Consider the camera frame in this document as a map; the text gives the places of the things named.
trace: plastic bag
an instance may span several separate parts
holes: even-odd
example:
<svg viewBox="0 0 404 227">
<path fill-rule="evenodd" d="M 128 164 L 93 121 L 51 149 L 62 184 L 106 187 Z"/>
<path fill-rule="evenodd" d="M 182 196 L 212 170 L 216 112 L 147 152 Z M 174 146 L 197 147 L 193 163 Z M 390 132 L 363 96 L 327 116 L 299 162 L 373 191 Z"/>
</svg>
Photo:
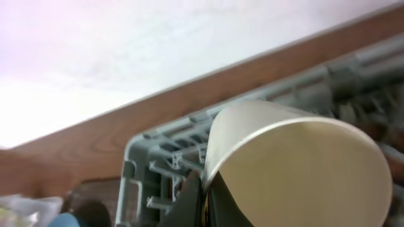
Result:
<svg viewBox="0 0 404 227">
<path fill-rule="evenodd" d="M 17 212 L 5 207 L 0 207 L 0 226 L 1 227 L 34 227 L 38 222 L 38 212 L 29 216 L 22 216 Z"/>
<path fill-rule="evenodd" d="M 0 197 L 0 227 L 46 227 L 59 214 L 62 203 L 60 197 Z"/>
</svg>

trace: brown wooden surface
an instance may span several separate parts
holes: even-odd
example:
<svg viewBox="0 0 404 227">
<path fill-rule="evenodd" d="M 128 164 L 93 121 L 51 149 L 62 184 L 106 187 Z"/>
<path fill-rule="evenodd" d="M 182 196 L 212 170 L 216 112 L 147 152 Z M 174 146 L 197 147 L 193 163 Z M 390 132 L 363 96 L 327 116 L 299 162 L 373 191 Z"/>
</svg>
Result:
<svg viewBox="0 0 404 227">
<path fill-rule="evenodd" d="M 119 176 L 133 135 L 402 32 L 404 6 L 0 152 L 0 195 L 64 196 Z"/>
</svg>

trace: white wall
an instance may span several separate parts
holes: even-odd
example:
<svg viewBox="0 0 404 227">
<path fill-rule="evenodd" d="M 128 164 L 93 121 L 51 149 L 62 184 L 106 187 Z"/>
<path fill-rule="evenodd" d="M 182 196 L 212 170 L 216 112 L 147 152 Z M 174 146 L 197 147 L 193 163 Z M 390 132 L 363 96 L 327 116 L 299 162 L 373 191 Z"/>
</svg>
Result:
<svg viewBox="0 0 404 227">
<path fill-rule="evenodd" d="M 0 146 L 77 124 L 394 0 L 0 0 Z"/>
</svg>

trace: blue object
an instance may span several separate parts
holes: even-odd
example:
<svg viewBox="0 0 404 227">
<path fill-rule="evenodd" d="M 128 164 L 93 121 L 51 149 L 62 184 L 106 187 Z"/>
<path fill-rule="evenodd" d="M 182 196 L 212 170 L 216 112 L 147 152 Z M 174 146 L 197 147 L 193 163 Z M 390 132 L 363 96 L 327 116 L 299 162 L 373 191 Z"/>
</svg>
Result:
<svg viewBox="0 0 404 227">
<path fill-rule="evenodd" d="M 58 215 L 47 227 L 89 227 L 70 213 Z"/>
</svg>

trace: white paper cup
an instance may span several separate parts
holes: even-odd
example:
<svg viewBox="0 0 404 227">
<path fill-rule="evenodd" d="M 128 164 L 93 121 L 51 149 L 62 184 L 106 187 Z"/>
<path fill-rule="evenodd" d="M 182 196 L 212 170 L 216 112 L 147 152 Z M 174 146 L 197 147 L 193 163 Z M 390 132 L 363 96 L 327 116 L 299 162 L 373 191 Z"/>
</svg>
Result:
<svg viewBox="0 0 404 227">
<path fill-rule="evenodd" d="M 217 115 L 205 188 L 217 171 L 255 227 L 380 227 L 392 195 L 388 164 L 365 133 L 270 102 Z"/>
</svg>

